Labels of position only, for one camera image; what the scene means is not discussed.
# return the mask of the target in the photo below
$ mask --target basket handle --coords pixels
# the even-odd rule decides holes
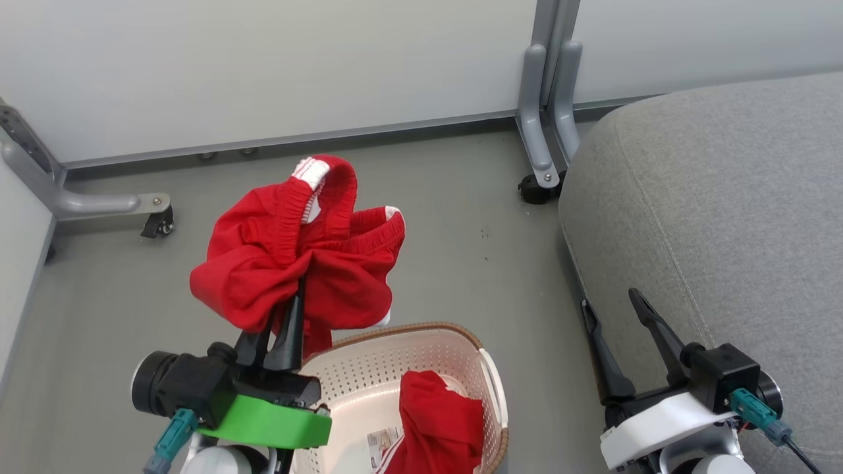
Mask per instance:
[[[497,417],[497,422],[501,424],[501,428],[506,428],[509,424],[509,412],[507,410],[507,396],[503,393],[501,375],[497,372],[497,366],[495,366],[495,361],[491,359],[491,355],[482,347],[479,352],[483,374],[486,376],[486,384],[492,388],[491,393],[493,397],[491,403],[495,416]]]

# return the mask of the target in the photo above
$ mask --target basket bottom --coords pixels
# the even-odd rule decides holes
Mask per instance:
[[[449,390],[466,395],[465,388],[457,380],[440,376]],[[328,407],[333,420],[330,439],[326,446],[318,449],[318,463],[313,463],[317,467],[314,469],[307,466],[312,463],[298,462],[300,456],[309,454],[297,452],[293,463],[295,474],[372,474],[367,435],[401,426],[399,394],[400,380],[393,380],[330,401]]]

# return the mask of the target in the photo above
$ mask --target gray metal stand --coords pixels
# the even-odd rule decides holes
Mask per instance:
[[[582,55],[583,43],[570,40],[562,45],[549,103],[549,112],[553,115],[552,128],[568,165],[580,143],[577,125],[574,123],[574,86],[577,84]]]
[[[32,190],[57,220],[151,214],[142,233],[154,238],[173,229],[169,195],[87,195],[63,188],[66,171],[38,139],[23,117],[0,101],[0,154],[9,168]]]
[[[545,72],[546,56],[547,50],[538,44],[527,48],[524,53],[521,92],[515,121],[518,123],[524,147],[527,148],[527,158],[538,185],[544,189],[553,189],[559,184],[559,175],[550,157],[540,119],[541,81]]]

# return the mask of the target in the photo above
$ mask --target white plastic basket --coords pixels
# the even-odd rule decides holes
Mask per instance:
[[[491,474],[507,451],[507,400],[480,341],[461,326],[398,326],[343,339],[309,359],[301,374],[319,378],[333,425],[326,446],[297,450],[295,474],[371,474],[367,435],[401,426],[398,397],[408,370],[433,370],[460,395],[483,401],[483,455]]]

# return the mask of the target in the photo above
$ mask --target green plastic part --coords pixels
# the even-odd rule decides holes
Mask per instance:
[[[237,395],[219,428],[197,431],[236,443],[298,450],[328,444],[330,422],[330,417],[309,410],[279,407],[259,398]]]

